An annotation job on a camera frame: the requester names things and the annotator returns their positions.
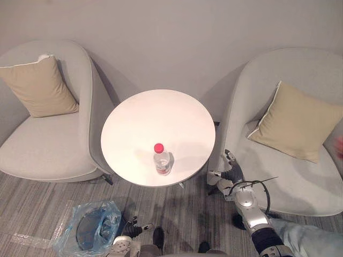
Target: gray armchair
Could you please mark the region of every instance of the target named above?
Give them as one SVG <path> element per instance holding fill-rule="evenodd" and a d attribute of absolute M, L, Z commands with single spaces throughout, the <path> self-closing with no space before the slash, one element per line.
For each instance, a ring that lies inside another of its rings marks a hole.
<path fill-rule="evenodd" d="M 271 195 L 271 210 L 306 216 L 329 216 L 343 211 L 343 161 L 334 139 L 343 135 L 343 120 L 319 150 L 319 163 L 299 160 L 247 139 L 270 105 L 282 80 L 329 103 L 343 104 L 343 59 L 327 51 L 286 48 L 251 60 L 240 74 L 219 126 L 209 170 L 228 169 L 223 156 L 230 150 L 246 180 L 263 180 Z M 207 176 L 211 185 L 220 179 Z M 260 207 L 266 208 L 263 188 L 254 186 Z"/>
<path fill-rule="evenodd" d="M 79 112 L 33 118 L 0 79 L 0 171 L 46 182 L 76 182 L 114 172 L 100 146 L 114 105 L 87 52 L 71 41 L 32 41 L 0 57 L 0 66 L 52 54 Z"/>

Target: table top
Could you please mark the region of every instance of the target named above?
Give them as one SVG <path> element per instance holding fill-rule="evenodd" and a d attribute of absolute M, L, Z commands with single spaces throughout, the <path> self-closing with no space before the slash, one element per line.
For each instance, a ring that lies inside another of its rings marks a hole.
<path fill-rule="evenodd" d="M 200 102 L 178 91 L 157 89 L 134 95 L 111 112 L 102 129 L 101 148 L 122 178 L 141 186 L 168 186 L 200 170 L 214 139 L 212 117 Z M 156 143 L 172 154 L 166 176 L 155 168 Z"/>

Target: red bottle cap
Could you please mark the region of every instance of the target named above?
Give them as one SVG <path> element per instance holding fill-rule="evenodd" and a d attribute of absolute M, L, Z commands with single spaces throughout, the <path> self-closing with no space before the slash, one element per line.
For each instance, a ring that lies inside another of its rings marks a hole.
<path fill-rule="evenodd" d="M 165 148 L 163 147 L 163 145 L 161 143 L 157 143 L 155 146 L 154 146 L 154 150 L 156 153 L 160 154 L 163 152 Z"/>

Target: chair seat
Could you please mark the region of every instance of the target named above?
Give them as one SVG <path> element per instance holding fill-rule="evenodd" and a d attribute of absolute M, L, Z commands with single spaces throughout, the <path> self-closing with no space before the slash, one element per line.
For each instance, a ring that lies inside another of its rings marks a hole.
<path fill-rule="evenodd" d="M 79 113 L 26 119 L 0 147 L 0 170 L 34 180 L 63 180 L 96 170 L 80 147 Z"/>
<path fill-rule="evenodd" d="M 235 153 L 246 180 L 264 180 L 271 196 L 271 210 L 305 216 L 329 216 L 343 211 L 343 180 L 326 149 L 319 162 L 299 160 L 247 139 L 257 122 L 247 124 Z M 266 208 L 262 186 L 254 185 L 259 206 Z"/>

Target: chair backrest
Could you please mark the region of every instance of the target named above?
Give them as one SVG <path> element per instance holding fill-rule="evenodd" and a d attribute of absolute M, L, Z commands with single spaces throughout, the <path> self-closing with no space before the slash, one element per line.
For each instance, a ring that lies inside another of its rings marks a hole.
<path fill-rule="evenodd" d="M 224 124 L 226 129 L 223 127 L 227 149 L 235 153 L 244 125 L 261 119 L 280 80 L 328 103 L 343 104 L 342 56 L 309 48 L 264 53 L 251 60 L 237 80 L 228 108 L 228 123 Z M 333 132 L 340 133 L 343 134 L 343 121 Z M 324 146 L 335 159 L 332 142 L 328 141 Z"/>
<path fill-rule="evenodd" d="M 36 62 L 42 54 L 52 54 L 56 57 L 62 77 L 78 102 L 81 90 L 91 91 L 90 58 L 82 47 L 72 41 L 39 40 L 21 44 L 0 57 L 0 66 Z M 0 146 L 28 116 L 26 108 L 0 79 Z"/>

